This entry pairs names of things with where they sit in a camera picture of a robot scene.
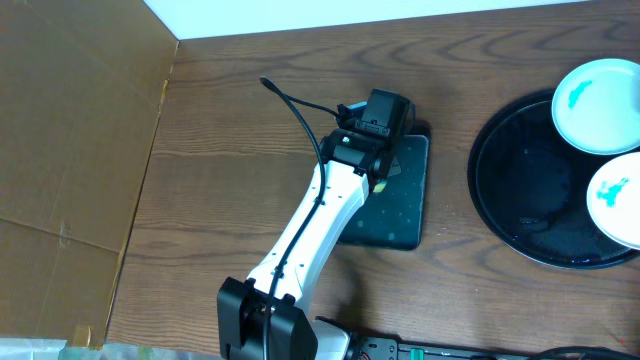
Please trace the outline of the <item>green yellow sponge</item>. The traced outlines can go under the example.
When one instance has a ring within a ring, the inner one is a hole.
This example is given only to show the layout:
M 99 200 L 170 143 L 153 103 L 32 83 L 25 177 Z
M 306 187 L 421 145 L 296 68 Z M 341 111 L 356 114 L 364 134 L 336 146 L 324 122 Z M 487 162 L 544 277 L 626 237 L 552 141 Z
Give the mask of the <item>green yellow sponge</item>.
M 381 193 L 385 189 L 386 185 L 387 185 L 387 181 L 386 180 L 380 181 L 374 186 L 372 192 L 373 193 Z

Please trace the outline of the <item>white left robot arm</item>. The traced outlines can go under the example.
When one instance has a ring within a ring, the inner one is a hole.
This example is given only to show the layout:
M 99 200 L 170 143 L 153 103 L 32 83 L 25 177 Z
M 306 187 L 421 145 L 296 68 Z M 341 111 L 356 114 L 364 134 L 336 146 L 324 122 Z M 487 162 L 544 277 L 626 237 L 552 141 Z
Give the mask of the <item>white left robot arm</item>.
M 376 187 L 394 155 L 388 138 L 336 129 L 318 144 L 307 192 L 280 238 L 246 280 L 232 277 L 217 295 L 225 359 L 349 359 L 351 336 L 308 313 L 319 275 L 338 238 Z

